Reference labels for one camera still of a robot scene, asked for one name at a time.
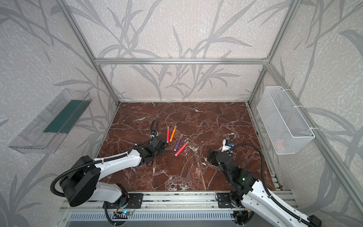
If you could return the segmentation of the pink red marker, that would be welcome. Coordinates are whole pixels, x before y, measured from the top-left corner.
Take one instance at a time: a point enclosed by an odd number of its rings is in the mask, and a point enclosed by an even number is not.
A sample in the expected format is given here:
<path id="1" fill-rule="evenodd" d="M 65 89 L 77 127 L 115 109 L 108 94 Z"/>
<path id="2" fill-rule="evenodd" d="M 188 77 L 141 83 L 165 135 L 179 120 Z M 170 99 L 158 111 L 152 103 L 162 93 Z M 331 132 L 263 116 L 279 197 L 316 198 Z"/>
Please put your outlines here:
<path id="1" fill-rule="evenodd" d="M 186 143 L 175 153 L 175 156 L 177 157 L 189 144 L 189 141 L 186 141 Z"/>

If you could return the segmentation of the orange highlighter marker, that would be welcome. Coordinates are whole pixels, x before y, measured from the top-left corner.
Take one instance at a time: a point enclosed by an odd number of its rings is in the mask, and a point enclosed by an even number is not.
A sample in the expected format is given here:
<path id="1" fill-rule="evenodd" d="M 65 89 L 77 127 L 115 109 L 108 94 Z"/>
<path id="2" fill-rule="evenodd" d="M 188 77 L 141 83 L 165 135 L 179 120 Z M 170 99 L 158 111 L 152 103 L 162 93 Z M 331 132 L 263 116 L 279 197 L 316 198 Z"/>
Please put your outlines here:
<path id="1" fill-rule="evenodd" d="M 173 131 L 172 131 L 172 134 L 171 134 L 171 137 L 170 137 L 170 140 L 169 140 L 170 142 L 172 142 L 174 137 L 175 137 L 176 129 L 177 129 L 177 126 L 175 126 Z"/>

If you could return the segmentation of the purple marker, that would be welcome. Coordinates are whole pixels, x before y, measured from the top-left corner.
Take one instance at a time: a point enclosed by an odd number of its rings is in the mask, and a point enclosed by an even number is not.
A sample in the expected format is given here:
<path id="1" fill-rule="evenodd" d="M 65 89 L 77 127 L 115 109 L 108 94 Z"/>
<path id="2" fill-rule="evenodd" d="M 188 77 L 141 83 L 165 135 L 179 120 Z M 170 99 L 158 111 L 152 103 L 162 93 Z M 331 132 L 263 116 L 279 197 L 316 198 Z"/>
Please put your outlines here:
<path id="1" fill-rule="evenodd" d="M 175 146 L 174 151 L 177 151 L 178 150 L 178 147 L 180 146 L 180 143 L 181 143 L 182 138 L 183 138 L 183 134 L 180 134 L 179 139 L 177 141 L 177 144 Z"/>

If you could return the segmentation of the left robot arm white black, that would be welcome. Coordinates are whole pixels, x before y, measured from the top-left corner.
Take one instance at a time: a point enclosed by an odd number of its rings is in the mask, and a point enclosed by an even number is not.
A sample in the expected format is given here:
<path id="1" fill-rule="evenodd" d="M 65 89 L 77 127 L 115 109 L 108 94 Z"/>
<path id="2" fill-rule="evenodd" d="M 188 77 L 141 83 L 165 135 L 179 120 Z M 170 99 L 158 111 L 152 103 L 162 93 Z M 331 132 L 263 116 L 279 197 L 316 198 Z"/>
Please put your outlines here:
<path id="1" fill-rule="evenodd" d="M 102 182 L 102 179 L 121 170 L 153 164 L 158 155 L 163 155 L 168 143 L 160 136 L 153 136 L 147 142 L 130 151 L 106 158 L 91 159 L 83 156 L 71 169 L 57 176 L 50 185 L 50 191 L 67 199 L 71 207 L 89 201 L 124 206 L 130 196 L 123 186 Z"/>

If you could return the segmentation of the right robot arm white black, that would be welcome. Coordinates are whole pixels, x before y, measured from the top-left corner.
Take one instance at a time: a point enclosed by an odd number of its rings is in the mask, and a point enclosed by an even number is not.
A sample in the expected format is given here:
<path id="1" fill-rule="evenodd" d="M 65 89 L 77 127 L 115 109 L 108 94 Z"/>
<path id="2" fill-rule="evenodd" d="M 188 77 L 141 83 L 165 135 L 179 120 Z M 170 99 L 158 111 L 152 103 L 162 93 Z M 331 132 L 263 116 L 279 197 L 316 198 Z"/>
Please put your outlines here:
<path id="1" fill-rule="evenodd" d="M 244 207 L 265 219 L 274 227 L 321 227 L 322 221 L 315 215 L 293 208 L 271 192 L 264 179 L 258 179 L 246 169 L 239 168 L 227 151 L 209 151 L 208 161 L 218 166 L 231 186 L 231 203 L 236 208 Z"/>

